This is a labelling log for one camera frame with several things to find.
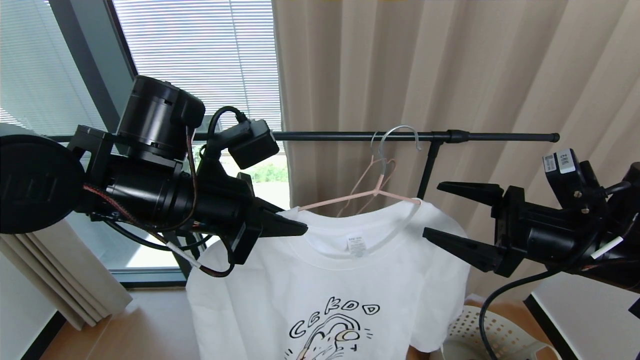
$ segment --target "care label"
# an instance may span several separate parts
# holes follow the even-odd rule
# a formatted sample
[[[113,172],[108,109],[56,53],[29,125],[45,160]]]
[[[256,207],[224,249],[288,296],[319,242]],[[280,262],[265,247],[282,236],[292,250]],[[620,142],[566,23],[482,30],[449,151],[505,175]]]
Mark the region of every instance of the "care label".
[[[573,157],[571,156],[571,150],[565,149],[556,153],[558,158],[558,167],[560,168],[560,174],[566,174],[568,172],[575,171],[573,165]]]
[[[557,169],[556,159],[553,154],[547,155],[544,158],[542,158],[542,162],[544,163],[544,166],[545,166],[545,172],[556,171]]]
[[[349,255],[353,258],[360,259],[367,255],[367,244],[364,242],[362,236],[347,236],[347,248],[349,248]]]

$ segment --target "white wall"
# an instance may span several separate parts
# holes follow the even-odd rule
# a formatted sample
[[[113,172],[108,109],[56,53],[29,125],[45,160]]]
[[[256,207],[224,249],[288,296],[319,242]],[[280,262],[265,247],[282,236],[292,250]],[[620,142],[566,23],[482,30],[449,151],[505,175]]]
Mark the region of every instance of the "white wall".
[[[55,311],[11,261],[0,254],[0,359],[20,359]]]
[[[634,360],[640,352],[640,319],[628,311],[640,295],[558,274],[544,280],[533,296],[579,358]]]

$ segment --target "white cable sleeve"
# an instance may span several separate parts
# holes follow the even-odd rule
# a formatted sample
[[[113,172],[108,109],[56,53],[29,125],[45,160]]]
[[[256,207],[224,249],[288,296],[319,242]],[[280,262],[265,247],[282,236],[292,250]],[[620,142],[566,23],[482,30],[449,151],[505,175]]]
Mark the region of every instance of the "white cable sleeve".
[[[184,258],[186,261],[189,261],[193,266],[195,266],[197,268],[202,266],[202,264],[200,264],[196,259],[194,259],[193,257],[189,256],[184,251],[180,250],[180,248],[175,246],[173,243],[167,242],[165,245],[169,249],[171,249],[174,253],[178,254],[180,257]]]
[[[621,236],[616,237],[615,239],[613,239],[610,242],[606,243],[603,247],[601,247],[598,250],[594,251],[593,254],[591,254],[591,257],[593,259],[597,259],[600,256],[603,256],[607,251],[610,251],[611,249],[613,249],[616,246],[618,246],[618,244],[621,243],[623,240],[624,239]]]

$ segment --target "laundry basket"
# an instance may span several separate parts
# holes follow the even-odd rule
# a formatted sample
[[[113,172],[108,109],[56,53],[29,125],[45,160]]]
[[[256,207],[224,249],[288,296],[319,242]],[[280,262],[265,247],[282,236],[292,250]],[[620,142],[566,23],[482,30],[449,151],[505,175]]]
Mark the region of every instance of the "laundry basket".
[[[434,360],[489,360],[478,327],[480,308],[465,306],[462,314],[449,325],[449,334]],[[538,350],[549,347],[561,360],[557,351],[527,334],[513,322],[490,311],[484,320],[486,335],[493,352],[500,360],[537,360]]]

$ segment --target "white t-shirt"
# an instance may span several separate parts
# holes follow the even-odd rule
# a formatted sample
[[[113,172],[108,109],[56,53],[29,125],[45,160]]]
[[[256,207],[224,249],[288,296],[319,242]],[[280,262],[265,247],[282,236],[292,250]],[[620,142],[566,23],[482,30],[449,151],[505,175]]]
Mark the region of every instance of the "white t-shirt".
[[[193,270],[187,294],[202,360],[405,359],[440,347],[460,313],[469,266],[422,237],[466,236],[427,202],[345,218],[297,208],[303,236],[259,238],[226,278]],[[223,244],[199,261],[228,267]]]

